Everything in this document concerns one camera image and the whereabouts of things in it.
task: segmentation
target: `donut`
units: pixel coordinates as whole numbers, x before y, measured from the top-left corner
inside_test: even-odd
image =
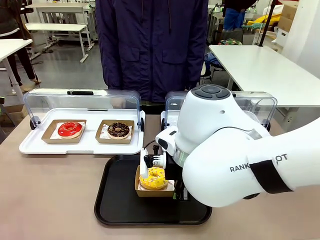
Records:
[[[130,134],[130,128],[123,122],[114,122],[108,127],[107,132],[111,139],[126,139]]]
[[[148,169],[148,177],[139,177],[139,182],[145,189],[161,190],[168,185],[168,180],[165,178],[165,170],[160,167],[151,167]]]
[[[65,122],[58,129],[58,134],[63,139],[75,139],[82,133],[82,125],[78,122]]]

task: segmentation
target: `navy blue jacket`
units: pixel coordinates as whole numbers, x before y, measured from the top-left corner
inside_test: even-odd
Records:
[[[208,0],[96,0],[103,78],[164,103],[200,79]]]

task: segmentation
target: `jacket zipper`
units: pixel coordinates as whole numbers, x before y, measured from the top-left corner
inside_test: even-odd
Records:
[[[150,94],[149,101],[152,102],[152,95],[154,91],[154,49],[153,49],[153,32],[154,32],[154,0],[151,1],[151,27],[150,27],[150,39],[149,39],[149,53],[150,53]]]

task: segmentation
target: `blue shorts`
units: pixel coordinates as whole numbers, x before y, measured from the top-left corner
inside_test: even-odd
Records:
[[[245,12],[238,12],[232,8],[227,8],[225,11],[223,29],[232,31],[242,28],[245,20]]]

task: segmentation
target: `person's foot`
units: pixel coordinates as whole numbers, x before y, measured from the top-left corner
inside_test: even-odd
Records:
[[[31,82],[34,82],[35,84],[40,84],[40,83],[42,83],[42,81],[41,80],[37,80],[36,78],[35,79],[30,79],[30,81]]]
[[[26,92],[29,92],[29,91],[32,90],[31,88],[27,88],[27,87],[24,87],[24,86],[20,86],[20,89],[21,89],[22,93],[26,93]]]

